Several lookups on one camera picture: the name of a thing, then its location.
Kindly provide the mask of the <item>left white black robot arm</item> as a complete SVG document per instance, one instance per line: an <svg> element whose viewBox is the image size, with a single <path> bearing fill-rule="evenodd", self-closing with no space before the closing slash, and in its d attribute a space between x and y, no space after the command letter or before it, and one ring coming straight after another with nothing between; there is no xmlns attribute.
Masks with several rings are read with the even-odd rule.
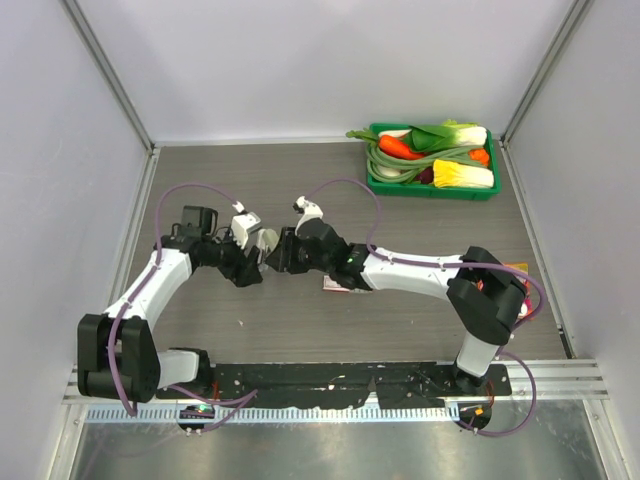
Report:
<svg viewBox="0 0 640 480"><path fill-rule="evenodd" d="M212 391L206 351L157 350L152 332L169 300L200 267L216 268L242 288L262 281L261 251L249 243L261 227L246 210L233 216L226 234L214 234L217 211L186 206L180 222L162 236L144 270L124 295L101 314L87 314L77 328L77 384L81 395L146 403L173 385L190 398Z"/></svg>

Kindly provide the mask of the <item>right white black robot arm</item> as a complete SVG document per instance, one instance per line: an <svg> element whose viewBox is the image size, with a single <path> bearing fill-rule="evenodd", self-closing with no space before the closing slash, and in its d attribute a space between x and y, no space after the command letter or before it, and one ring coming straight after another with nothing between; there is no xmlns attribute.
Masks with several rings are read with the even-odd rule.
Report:
<svg viewBox="0 0 640 480"><path fill-rule="evenodd" d="M451 371L453 386L465 395L488 383L489 366L508 343L527 296L520 278L480 247L445 258L399 254L348 243L321 219L267 230L260 246L264 263L280 273L317 270L346 290L397 290L449 302L466 330Z"/></svg>

